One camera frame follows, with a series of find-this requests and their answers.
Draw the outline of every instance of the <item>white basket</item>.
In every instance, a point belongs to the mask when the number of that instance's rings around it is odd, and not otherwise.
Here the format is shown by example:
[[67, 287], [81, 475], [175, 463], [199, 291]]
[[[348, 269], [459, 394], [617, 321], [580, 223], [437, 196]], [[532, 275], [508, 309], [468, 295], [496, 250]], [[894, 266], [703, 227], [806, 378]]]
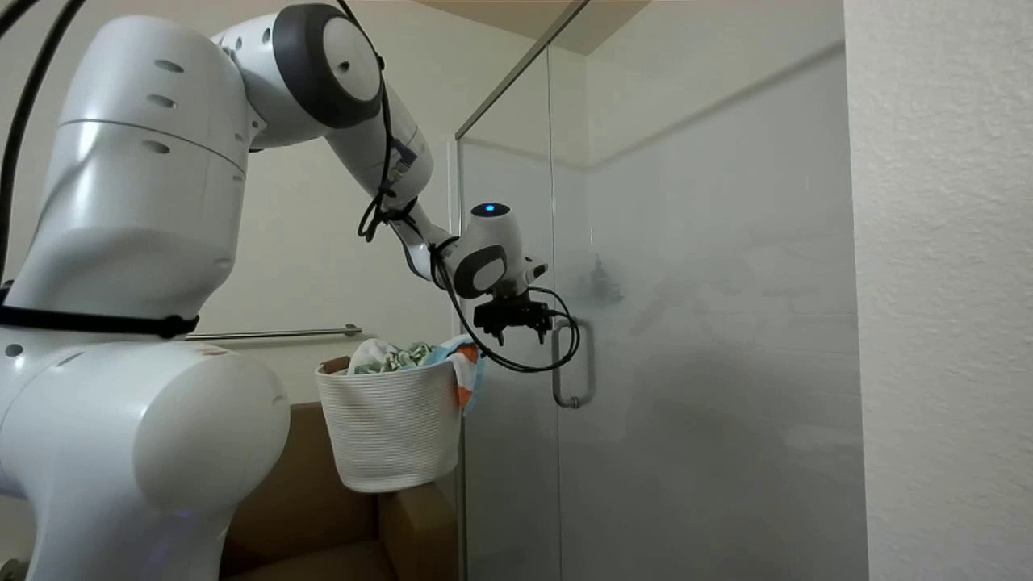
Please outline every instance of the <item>white basket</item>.
[[351, 376], [345, 360], [316, 371], [337, 475], [361, 495], [403, 490], [459, 466], [462, 412], [453, 363]]

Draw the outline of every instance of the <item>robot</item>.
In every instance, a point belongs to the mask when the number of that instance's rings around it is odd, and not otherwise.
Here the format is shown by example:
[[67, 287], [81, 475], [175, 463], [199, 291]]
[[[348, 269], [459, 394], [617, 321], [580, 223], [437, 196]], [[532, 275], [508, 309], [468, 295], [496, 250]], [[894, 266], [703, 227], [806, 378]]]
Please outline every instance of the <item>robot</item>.
[[417, 279], [490, 298], [478, 325], [550, 329], [542, 266], [504, 205], [462, 235], [420, 209], [429, 151], [341, 6], [302, 3], [217, 39], [114, 20], [56, 136], [27, 266], [0, 298], [0, 495], [35, 515], [31, 581], [212, 581], [236, 505], [288, 440], [273, 371], [179, 342], [236, 257], [248, 151], [325, 138]]

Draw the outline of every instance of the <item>ceiling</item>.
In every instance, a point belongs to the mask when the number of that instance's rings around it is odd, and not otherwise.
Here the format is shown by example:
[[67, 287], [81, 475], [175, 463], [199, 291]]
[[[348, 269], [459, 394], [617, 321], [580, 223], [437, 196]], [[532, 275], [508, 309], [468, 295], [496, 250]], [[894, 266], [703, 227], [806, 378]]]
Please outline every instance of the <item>ceiling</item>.
[[[542, 37], [569, 6], [569, 0], [417, 0], [476, 23], [510, 30], [519, 37]], [[572, 30], [556, 45], [572, 51], [594, 51], [650, 0], [590, 0]]]

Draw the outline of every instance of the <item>shower door handle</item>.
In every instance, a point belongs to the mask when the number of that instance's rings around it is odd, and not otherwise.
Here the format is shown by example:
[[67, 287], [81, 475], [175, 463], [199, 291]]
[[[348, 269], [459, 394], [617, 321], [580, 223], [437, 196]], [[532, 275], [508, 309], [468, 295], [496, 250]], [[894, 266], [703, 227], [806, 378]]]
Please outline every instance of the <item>shower door handle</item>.
[[[556, 324], [551, 329], [551, 363], [559, 363], [561, 334], [572, 334], [574, 325], [569, 321]], [[586, 364], [586, 391], [566, 394], [561, 367], [551, 367], [551, 402], [561, 409], [580, 409], [594, 396], [594, 329], [588, 321], [578, 321], [580, 329], [580, 355], [574, 355], [569, 364]]]

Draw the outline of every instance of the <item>glass panel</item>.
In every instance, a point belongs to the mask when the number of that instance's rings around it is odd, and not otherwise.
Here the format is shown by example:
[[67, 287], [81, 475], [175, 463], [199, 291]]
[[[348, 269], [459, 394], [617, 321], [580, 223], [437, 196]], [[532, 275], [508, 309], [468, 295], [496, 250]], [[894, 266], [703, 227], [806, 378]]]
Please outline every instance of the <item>glass panel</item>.
[[556, 262], [597, 363], [561, 412], [566, 577], [867, 577], [839, 0], [646, 3], [590, 51], [566, 37]]
[[[519, 215], [526, 255], [551, 262], [545, 80], [545, 60], [537, 60], [468, 131], [462, 141], [462, 196], [466, 209], [504, 200]], [[504, 355], [545, 363], [542, 352], [532, 334], [508, 329]], [[473, 581], [559, 581], [556, 431], [550, 376], [510, 376], [487, 364], [466, 422], [466, 549]]]

